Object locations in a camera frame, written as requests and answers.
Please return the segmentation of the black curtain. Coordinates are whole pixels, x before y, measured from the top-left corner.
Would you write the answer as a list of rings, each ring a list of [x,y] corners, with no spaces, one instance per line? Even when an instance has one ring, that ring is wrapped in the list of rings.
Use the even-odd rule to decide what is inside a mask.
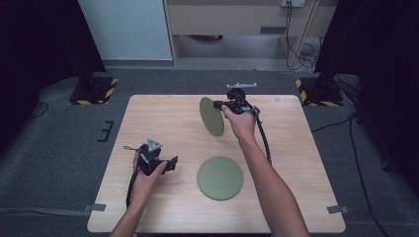
[[[419,197],[419,0],[338,0],[316,71],[360,79],[359,114]]]
[[[105,70],[78,0],[0,0],[0,154],[39,102],[42,88]]]

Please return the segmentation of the grey floor strip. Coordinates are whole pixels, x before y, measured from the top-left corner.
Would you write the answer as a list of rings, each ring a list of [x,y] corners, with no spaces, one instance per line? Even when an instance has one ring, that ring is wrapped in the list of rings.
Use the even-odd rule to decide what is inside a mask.
[[[41,214],[57,216],[89,216],[90,212],[50,208],[0,208],[0,214]]]

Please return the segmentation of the green round plate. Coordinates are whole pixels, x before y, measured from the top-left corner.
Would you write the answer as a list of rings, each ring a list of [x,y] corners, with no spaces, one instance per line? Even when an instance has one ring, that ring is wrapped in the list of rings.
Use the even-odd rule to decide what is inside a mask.
[[[215,137],[220,137],[223,135],[223,116],[221,111],[213,106],[213,100],[208,97],[201,98],[200,115],[206,129],[211,135]]]
[[[216,156],[207,159],[197,173],[201,192],[214,200],[235,197],[242,189],[244,176],[238,164],[230,158]]]

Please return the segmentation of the grey tape strip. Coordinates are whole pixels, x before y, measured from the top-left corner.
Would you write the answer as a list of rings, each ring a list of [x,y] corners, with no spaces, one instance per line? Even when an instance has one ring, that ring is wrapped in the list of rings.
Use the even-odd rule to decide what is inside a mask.
[[[95,211],[104,211],[106,208],[105,204],[102,203],[92,203],[92,204],[86,204],[83,207],[83,212],[91,212],[92,210]]]
[[[349,213],[350,212],[349,207],[346,206],[346,205],[330,205],[330,206],[327,206],[327,210],[328,210],[328,212],[330,214],[332,214],[332,213],[342,213],[342,214],[345,214],[345,213]]]

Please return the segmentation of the person's left hand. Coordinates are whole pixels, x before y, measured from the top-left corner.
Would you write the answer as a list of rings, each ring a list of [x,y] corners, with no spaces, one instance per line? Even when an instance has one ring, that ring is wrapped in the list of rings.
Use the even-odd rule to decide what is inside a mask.
[[[145,175],[142,171],[137,172],[132,187],[130,207],[140,208],[146,206],[146,203],[152,194],[153,187],[165,168],[166,162],[162,162],[149,176]]]

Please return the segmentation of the white partition panel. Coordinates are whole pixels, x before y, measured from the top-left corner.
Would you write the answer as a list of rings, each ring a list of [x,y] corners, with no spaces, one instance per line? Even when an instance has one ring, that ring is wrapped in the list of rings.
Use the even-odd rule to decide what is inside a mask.
[[[171,60],[163,0],[79,0],[106,60]]]

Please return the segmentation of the grey desk label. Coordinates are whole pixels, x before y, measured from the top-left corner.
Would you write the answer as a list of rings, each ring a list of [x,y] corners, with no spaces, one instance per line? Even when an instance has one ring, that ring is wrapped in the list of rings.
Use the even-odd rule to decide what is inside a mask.
[[[283,35],[287,31],[286,27],[268,27],[260,28],[261,35]]]

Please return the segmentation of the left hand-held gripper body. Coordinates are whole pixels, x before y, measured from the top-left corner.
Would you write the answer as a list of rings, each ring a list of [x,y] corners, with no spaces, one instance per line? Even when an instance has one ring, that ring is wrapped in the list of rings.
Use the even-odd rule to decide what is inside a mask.
[[[151,175],[161,163],[159,155],[162,146],[163,144],[161,142],[148,138],[138,148],[137,166],[146,176]]]

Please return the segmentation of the person's right hand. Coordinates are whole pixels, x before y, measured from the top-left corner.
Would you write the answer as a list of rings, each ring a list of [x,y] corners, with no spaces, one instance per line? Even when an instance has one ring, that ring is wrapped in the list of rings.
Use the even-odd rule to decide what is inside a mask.
[[[222,106],[221,110],[224,116],[229,120],[234,135],[240,142],[255,141],[255,118],[250,112],[244,112],[241,115],[233,113],[229,107]]]

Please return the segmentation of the black yellow striped stand base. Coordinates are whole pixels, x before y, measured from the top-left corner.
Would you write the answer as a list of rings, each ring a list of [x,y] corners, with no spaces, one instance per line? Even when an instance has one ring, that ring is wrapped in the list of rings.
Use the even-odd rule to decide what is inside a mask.
[[[334,80],[324,81],[321,78],[302,77],[297,79],[295,84],[304,106],[337,107],[343,105],[339,87]]]
[[[70,105],[103,105],[108,103],[114,93],[118,79],[98,77],[90,87],[78,83],[69,98]]]

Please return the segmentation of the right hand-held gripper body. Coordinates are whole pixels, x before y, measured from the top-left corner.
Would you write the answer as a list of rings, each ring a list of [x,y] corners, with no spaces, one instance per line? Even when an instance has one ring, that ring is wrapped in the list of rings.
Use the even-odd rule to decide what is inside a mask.
[[[255,88],[256,86],[256,83],[236,83],[234,85],[227,85],[226,96],[228,102],[226,102],[225,104],[236,115],[241,115],[245,112],[250,112],[253,116],[258,116],[260,114],[260,110],[256,106],[252,106],[246,100],[246,94],[244,92],[244,88]]]

